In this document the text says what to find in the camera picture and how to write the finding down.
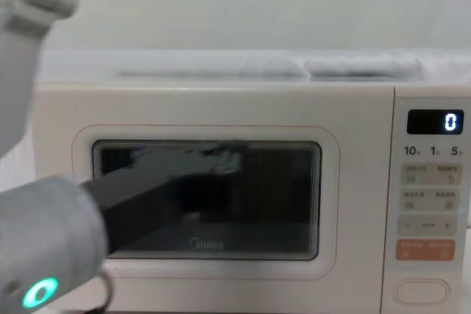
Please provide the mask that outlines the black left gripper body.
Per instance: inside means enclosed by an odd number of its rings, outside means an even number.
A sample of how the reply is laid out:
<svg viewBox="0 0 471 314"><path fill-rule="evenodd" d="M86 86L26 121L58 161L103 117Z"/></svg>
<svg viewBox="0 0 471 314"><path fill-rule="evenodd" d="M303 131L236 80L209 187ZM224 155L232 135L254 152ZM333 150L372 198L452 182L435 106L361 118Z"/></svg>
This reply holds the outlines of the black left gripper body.
<svg viewBox="0 0 471 314"><path fill-rule="evenodd" d="M187 214L220 206L218 194L232 177L222 167L159 174L154 168L120 169L80 186L104 221L107 253L123 250Z"/></svg>

